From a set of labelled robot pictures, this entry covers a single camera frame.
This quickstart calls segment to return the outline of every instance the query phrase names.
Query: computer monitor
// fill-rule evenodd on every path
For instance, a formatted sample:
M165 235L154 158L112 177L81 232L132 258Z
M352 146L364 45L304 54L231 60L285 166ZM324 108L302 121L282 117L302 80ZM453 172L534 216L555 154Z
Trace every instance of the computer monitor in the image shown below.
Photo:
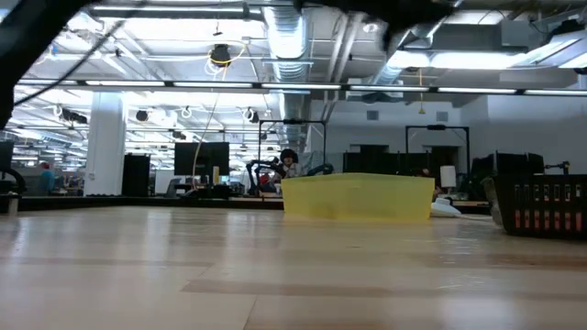
M509 175L532 174L526 154L497 153L497 173Z
M194 156L198 143L175 143L174 174L192 175L194 170ZM220 169L220 175L230 175L229 163L230 144L227 142L205 142L200 148L195 163L196 175L212 175L215 166Z
M540 155L529 153L528 163L533 174L544 173L544 158Z

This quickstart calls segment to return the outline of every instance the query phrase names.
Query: wall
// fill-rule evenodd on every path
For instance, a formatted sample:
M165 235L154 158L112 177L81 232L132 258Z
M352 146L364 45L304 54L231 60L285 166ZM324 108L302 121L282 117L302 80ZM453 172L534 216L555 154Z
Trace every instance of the wall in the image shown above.
M425 146L464 146L464 133L410 130L410 152L425 152ZM390 152L405 151L404 126L386 128L329 126L327 152L347 152L350 145L387 145Z
M532 152L544 156L547 164L568 160L571 173L587 173L584 98L484 96L463 107L461 118L471 128L473 157L496 150Z
M323 110L324 103L312 103L313 119L317 120ZM406 125L437 124L437 111L449 113L449 121L442 123L448 126L460 125L460 109L453 108L450 103L430 102L424 104L425 113L420 114L420 103L406 105L404 103L364 104L361 102L338 102L330 118L327 128L328 160L333 155L342 155L350 151L350 145L387 145L390 152L405 151ZM378 121L367 120L368 110L379 111ZM465 159L465 134L458 130L435 132L425 129L410 130L410 152L425 152L426 146L455 146ZM322 150L322 137L315 131L308 134L306 150Z
M312 119L319 120L324 110L324 102L312 102ZM379 120L367 120L367 111L379 112ZM352 127L389 127L405 125L428 125L437 122L437 112L449 113L449 121L445 125L458 125L460 123L460 109L453 108L449 102L426 102L405 104L399 103L377 103L364 104L363 102L340 101L336 104L328 123L332 126Z

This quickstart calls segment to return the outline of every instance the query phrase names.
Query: person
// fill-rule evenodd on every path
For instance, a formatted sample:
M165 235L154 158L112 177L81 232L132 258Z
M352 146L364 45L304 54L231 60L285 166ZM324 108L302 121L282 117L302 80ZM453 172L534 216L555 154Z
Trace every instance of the person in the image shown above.
M285 177L282 177L282 175L279 173L275 173L272 178L273 182L279 182L281 179L290 179L304 176L304 168L301 164L298 163L298 157L295 151L286 148L282 150L279 158L282 161L280 166L285 172Z
M432 174L430 173L430 170L426 168L419 170L415 176L422 178L433 178ZM438 195L441 193L442 189L438 187L437 180L436 178L434 178L434 192L432 192L432 202L434 202L437 199Z
M53 192L53 188L55 187L55 175L53 171L50 169L50 165L48 162L40 163L40 167L44 170L40 174L39 180L39 194L41 196L47 196Z

